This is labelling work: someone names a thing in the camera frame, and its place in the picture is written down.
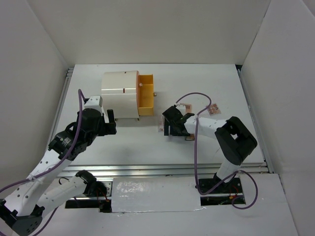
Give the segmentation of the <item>clear sticker pack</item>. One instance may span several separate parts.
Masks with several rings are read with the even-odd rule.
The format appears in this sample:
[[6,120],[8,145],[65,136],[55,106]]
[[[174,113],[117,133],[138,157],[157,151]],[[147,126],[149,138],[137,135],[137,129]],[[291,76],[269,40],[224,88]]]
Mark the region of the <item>clear sticker pack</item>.
[[158,132],[164,132],[164,116],[159,116],[158,117]]

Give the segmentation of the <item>long brown eyeshadow palette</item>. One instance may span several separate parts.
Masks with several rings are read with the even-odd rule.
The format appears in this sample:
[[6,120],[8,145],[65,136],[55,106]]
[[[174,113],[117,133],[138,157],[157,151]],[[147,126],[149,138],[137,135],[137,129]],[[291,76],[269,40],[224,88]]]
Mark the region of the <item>long brown eyeshadow palette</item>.
[[189,136],[185,136],[185,140],[186,141],[194,141],[195,140],[195,135],[194,134],[191,134]]

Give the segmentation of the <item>pink square eyeshadow palette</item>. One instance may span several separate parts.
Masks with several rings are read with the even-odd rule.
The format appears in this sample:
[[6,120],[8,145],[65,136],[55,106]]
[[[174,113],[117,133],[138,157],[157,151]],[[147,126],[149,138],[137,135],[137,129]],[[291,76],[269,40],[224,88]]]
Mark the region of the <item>pink square eyeshadow palette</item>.
[[185,104],[185,105],[186,105],[186,108],[188,110],[187,113],[192,113],[192,105],[191,104]]

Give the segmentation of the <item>round pan eyeshadow palette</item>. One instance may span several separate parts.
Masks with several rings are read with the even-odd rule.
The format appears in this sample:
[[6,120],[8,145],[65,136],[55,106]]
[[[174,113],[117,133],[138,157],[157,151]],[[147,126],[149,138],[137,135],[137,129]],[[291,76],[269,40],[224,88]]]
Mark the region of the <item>round pan eyeshadow palette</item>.
[[209,115],[218,115],[221,114],[221,111],[216,103],[211,104],[211,106],[208,108]]

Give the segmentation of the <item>cream round drawer cabinet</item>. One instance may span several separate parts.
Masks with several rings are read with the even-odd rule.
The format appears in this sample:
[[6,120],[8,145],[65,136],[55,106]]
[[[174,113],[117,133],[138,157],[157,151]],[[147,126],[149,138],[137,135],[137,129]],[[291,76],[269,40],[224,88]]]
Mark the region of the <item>cream round drawer cabinet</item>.
[[103,108],[116,119],[138,119],[138,71],[106,72],[101,82]]

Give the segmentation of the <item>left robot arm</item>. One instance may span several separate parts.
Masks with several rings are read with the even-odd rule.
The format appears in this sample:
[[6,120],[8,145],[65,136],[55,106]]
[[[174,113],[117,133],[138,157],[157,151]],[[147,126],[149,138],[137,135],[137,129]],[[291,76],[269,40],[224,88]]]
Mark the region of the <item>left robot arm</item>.
[[48,213],[68,199],[81,194],[86,197],[106,196],[108,187],[86,170],[77,172],[53,190],[47,189],[96,137],[116,133],[113,110],[107,110],[107,115],[92,108],[78,112],[77,120],[55,135],[42,160],[26,180],[18,183],[16,190],[1,201],[1,219],[16,234],[29,236]]

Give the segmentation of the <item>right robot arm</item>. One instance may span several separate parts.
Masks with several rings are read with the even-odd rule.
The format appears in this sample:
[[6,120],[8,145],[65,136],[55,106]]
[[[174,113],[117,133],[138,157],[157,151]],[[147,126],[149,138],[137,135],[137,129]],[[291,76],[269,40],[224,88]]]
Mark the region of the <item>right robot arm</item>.
[[[193,113],[183,115],[175,105],[169,107],[162,115],[167,127],[174,131],[176,136],[194,136],[195,187],[203,196],[215,190],[226,192],[244,160],[258,145],[256,138],[238,117],[211,119],[201,118]],[[225,157],[219,170],[210,180],[198,178],[197,141],[200,135],[216,140]]]

